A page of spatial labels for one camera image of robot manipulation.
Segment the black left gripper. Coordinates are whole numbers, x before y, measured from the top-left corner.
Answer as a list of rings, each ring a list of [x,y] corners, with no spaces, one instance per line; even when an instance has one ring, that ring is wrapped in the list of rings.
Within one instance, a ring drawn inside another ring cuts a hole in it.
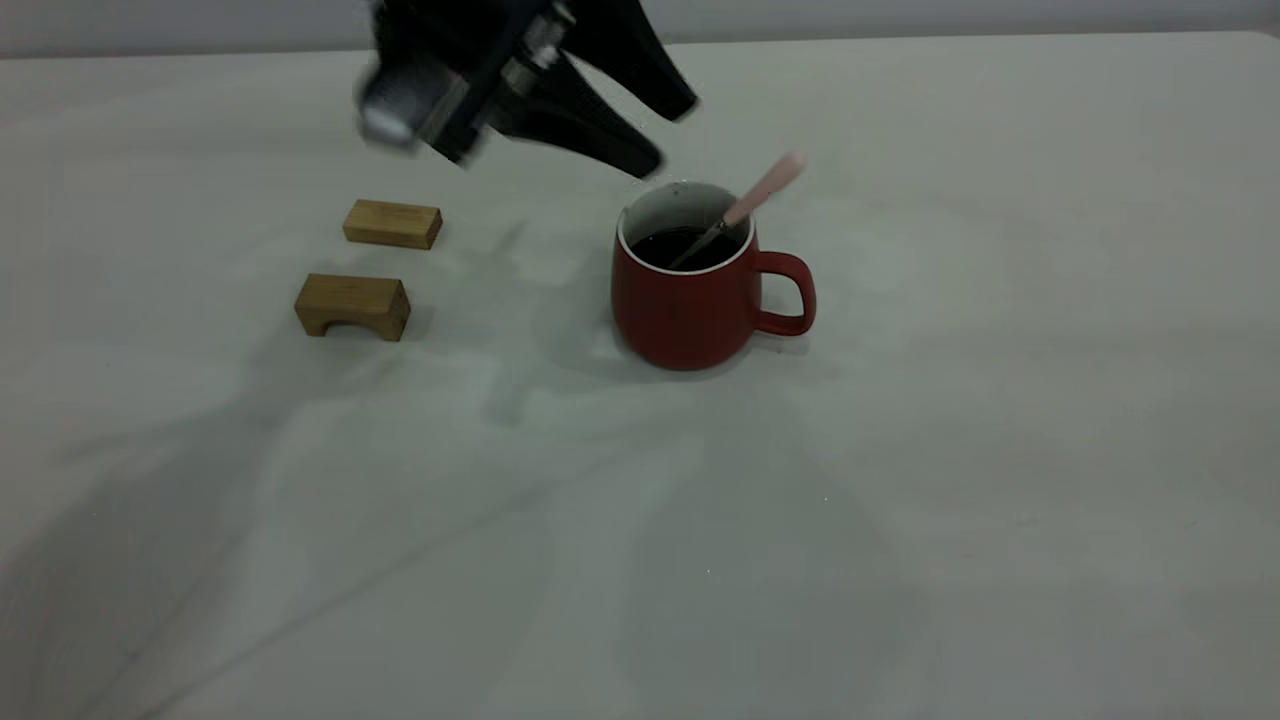
[[[376,1],[372,37],[372,142],[458,165],[495,129],[632,178],[663,167],[563,44],[667,120],[699,104],[639,1]]]

